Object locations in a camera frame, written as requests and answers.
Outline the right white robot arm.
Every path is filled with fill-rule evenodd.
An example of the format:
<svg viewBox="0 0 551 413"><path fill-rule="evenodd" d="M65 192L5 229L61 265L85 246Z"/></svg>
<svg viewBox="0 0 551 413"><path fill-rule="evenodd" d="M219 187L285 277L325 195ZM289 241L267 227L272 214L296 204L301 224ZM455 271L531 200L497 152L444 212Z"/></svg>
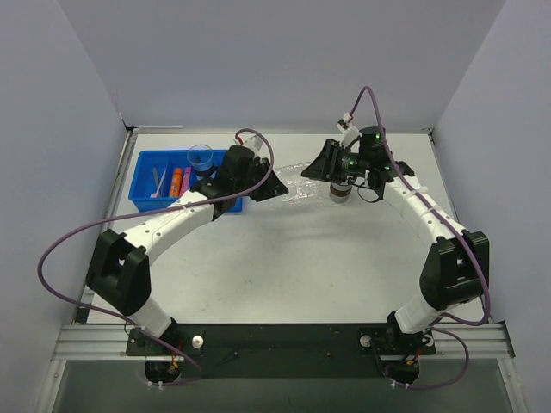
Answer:
<svg viewBox="0 0 551 413"><path fill-rule="evenodd" d="M302 177L329 183L335 203L347 201L363 178L376 199L393 207L430 248L418 293L388 317L391 333L419 334L458 305L483 296L488 288L487 237L457 223L429 196L407 163L391 159L378 127L357 129L346 116L337 128L340 139L326 140Z"/></svg>

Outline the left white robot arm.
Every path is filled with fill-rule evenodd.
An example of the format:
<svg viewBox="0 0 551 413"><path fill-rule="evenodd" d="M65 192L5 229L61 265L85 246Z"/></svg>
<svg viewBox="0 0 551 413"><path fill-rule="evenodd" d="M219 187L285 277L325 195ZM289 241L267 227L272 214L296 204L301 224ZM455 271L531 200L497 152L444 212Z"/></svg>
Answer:
<svg viewBox="0 0 551 413"><path fill-rule="evenodd" d="M237 136L212 177L203 177L168 208L123 232L106 230L96 241L86 285L119 315L146 331L158 354L176 346L176 323L152 297L151 265L175 243L249 197L262 202L288 193L273 171L273 156L261 157L269 141L250 130Z"/></svg>

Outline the clear brown-banded cup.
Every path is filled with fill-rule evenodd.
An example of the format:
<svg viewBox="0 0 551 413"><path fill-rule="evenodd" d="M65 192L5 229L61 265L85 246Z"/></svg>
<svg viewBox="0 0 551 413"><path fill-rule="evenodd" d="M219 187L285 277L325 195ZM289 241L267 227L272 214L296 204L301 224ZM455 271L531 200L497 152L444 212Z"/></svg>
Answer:
<svg viewBox="0 0 551 413"><path fill-rule="evenodd" d="M346 202L350 197L352 186L346 182L335 183L332 182L330 185L330 199L332 202L341 204Z"/></svg>

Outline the clear acrylic toothbrush holder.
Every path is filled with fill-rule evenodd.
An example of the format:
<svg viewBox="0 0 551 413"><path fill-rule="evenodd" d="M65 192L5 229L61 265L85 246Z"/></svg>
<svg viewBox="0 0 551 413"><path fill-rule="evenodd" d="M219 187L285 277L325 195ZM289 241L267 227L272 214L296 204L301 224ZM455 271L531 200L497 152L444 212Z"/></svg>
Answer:
<svg viewBox="0 0 551 413"><path fill-rule="evenodd" d="M314 196L323 187L321 182L301 175L308 165L308 162L296 163L275 170L280 181L288 188L289 196L298 198Z"/></svg>

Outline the clear blue-tinted cup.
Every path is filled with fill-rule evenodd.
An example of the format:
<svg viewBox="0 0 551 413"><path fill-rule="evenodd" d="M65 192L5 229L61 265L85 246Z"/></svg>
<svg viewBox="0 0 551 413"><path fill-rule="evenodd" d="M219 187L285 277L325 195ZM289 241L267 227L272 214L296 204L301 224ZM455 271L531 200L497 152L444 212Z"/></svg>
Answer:
<svg viewBox="0 0 551 413"><path fill-rule="evenodd" d="M214 153L208 145L194 145L187 155L187 159L199 178L211 176L214 173Z"/></svg>

